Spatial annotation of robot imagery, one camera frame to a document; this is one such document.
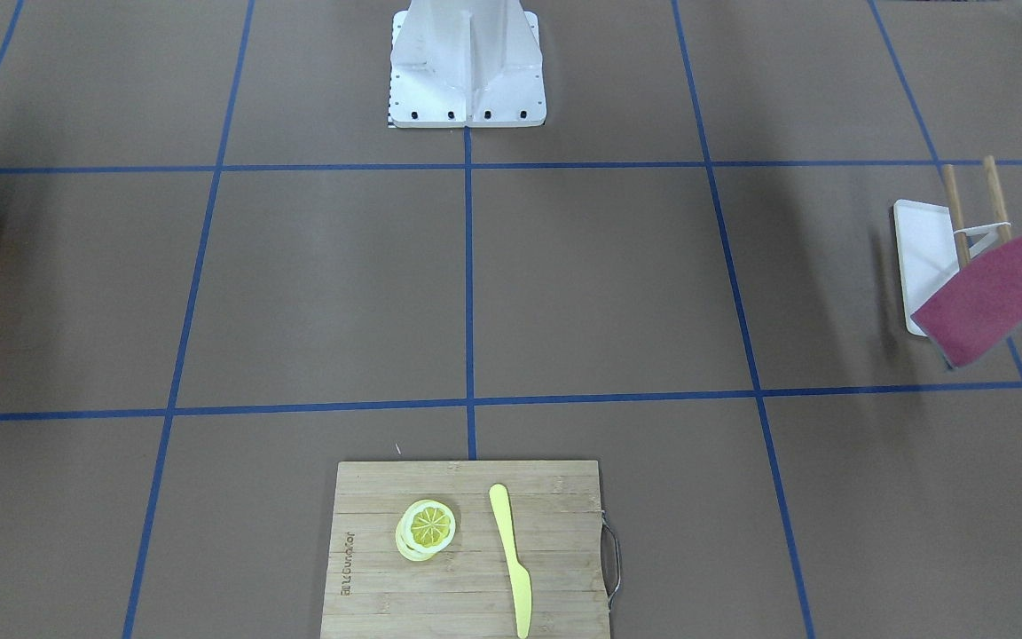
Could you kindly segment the pink cloth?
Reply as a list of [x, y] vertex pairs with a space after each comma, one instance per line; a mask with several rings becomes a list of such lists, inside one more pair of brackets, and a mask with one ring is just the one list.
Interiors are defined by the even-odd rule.
[[1022, 235], [983, 252], [912, 315], [947, 367], [969, 367], [1022, 327]]

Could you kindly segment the wooden rack bar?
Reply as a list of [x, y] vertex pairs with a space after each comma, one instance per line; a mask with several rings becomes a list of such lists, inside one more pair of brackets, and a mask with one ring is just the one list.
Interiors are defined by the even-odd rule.
[[955, 166], [953, 163], [944, 163], [941, 167], [942, 185], [945, 187], [947, 195], [950, 224], [953, 224], [953, 242], [958, 267], [964, 270], [971, 262], [970, 244], [968, 234], [965, 229], [963, 204], [958, 189]]
[[982, 167], [986, 174], [988, 194], [991, 210], [994, 214], [994, 230], [997, 235], [998, 244], [1010, 242], [1011, 225], [1009, 211], [1007, 211], [1004, 189], [1002, 189], [1001, 179], [998, 179], [998, 167], [996, 158], [992, 154], [982, 158]]

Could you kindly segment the white rack tray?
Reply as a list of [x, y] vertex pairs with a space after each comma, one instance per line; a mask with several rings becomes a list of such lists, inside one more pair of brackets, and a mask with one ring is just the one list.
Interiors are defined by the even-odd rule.
[[905, 330], [924, 338], [914, 312], [960, 271], [949, 207], [898, 199], [892, 206]]

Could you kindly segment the wooden cutting board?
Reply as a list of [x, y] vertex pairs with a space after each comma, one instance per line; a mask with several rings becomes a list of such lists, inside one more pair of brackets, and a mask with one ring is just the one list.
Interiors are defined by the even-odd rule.
[[[344, 461], [338, 465], [324, 638], [515, 638], [514, 598], [487, 489], [503, 483], [531, 575], [529, 638], [609, 638], [596, 461]], [[449, 546], [402, 558], [394, 526], [421, 499], [457, 517]]]

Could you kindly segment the yellow plastic knife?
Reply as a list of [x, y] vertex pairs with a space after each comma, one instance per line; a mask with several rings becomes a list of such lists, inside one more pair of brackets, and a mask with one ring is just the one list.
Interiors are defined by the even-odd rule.
[[500, 546], [508, 570], [512, 598], [514, 598], [516, 638], [528, 638], [535, 617], [535, 591], [531, 575], [520, 562], [516, 550], [514, 512], [511, 509], [510, 494], [503, 483], [494, 483], [487, 489], [487, 501], [498, 530]]

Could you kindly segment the yellow lemon slice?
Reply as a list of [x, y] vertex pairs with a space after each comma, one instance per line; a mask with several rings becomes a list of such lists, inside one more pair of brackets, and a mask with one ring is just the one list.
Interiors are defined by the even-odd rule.
[[425, 562], [454, 539], [457, 517], [450, 506], [421, 499], [408, 506], [394, 526], [394, 547], [410, 562]]

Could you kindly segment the white pedestal column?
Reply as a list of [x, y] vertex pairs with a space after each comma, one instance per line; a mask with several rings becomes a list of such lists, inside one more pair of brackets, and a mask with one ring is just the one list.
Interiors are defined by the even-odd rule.
[[389, 126], [545, 124], [539, 16], [519, 1], [413, 1], [390, 36]]

